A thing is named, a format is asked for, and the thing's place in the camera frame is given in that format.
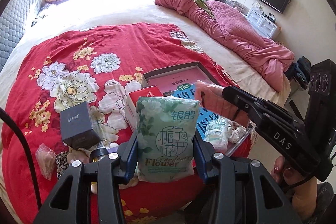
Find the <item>person's hand with painted nails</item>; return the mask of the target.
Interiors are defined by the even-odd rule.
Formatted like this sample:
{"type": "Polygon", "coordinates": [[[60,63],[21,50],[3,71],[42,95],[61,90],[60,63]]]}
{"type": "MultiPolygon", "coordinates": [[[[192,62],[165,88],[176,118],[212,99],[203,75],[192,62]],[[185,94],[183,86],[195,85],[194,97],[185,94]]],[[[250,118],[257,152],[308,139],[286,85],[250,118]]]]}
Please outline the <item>person's hand with painted nails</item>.
{"type": "MultiPolygon", "coordinates": [[[[288,185],[293,185],[303,180],[303,176],[291,166],[285,166],[285,158],[279,156],[274,163],[271,176],[279,184],[284,180],[288,185]]],[[[309,181],[293,188],[294,194],[291,204],[302,221],[310,218],[317,206],[317,179],[309,181]]]]}

